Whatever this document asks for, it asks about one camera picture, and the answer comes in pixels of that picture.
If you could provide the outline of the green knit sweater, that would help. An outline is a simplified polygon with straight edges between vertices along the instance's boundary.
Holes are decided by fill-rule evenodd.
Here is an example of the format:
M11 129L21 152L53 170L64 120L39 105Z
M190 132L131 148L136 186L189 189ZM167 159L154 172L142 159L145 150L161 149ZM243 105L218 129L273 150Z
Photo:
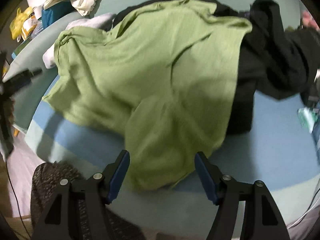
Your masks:
M132 190L177 184L197 152L210 156L225 139L252 25L216 8L157 2L110 31L73 27L55 41L59 79L43 100L70 122L124 137Z

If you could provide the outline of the yellow plastic bag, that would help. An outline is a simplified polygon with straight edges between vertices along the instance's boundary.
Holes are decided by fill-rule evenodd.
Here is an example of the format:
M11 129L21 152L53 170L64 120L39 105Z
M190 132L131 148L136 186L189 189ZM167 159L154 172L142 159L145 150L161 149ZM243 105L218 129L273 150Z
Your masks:
M28 7L25 11L18 8L16 11L16 17L10 24L11 37L13 40L19 40L22 38L24 41L32 33L38 24L33 8Z

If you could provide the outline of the blue and green sofa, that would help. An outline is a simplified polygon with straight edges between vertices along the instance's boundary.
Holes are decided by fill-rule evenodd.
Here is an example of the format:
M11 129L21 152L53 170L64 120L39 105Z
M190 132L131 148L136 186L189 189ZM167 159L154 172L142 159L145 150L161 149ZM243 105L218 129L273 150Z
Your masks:
M56 66L16 97L25 141L42 160L89 178L122 150L130 166L110 210L138 226L207 237L217 207L194 159L203 152L237 181L263 181L286 224L308 213L319 181L299 96L319 50L301 43L299 0L99 0L95 15L133 12L109 31L66 29L73 12L12 62Z

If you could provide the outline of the teal blue bag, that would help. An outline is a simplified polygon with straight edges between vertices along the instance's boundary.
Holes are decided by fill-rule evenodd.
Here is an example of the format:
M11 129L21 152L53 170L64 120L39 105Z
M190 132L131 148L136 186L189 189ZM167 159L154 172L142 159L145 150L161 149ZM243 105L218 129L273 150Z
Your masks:
M62 18L63 16L74 12L75 8L72 6L70 0L65 0L49 7L48 9L42 8L42 26L44 29L48 28L51 24Z

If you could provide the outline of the white folded towel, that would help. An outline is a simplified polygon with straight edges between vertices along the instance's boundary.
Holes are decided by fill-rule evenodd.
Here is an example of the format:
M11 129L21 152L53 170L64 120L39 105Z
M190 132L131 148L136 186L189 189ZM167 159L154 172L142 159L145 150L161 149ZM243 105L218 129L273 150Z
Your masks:
M109 31L113 25L116 14L108 12L93 18L82 18L70 22L65 31L57 38L57 40L43 54L42 60L47 69L56 67L55 54L58 48L58 43L62 41L65 35L73 31L84 31L85 34L92 31Z

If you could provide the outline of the black garment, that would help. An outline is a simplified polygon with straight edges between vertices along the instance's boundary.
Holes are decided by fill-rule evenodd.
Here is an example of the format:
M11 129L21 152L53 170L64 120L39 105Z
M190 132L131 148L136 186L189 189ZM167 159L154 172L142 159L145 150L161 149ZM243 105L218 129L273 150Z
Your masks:
M256 90L280 100L311 86L319 35L285 32L276 2L255 0L248 12L218 4L222 24L192 40L191 26L201 30L204 15L190 7L195 1L215 3L150 0L116 16L106 84L116 131L169 129L218 140L251 129Z

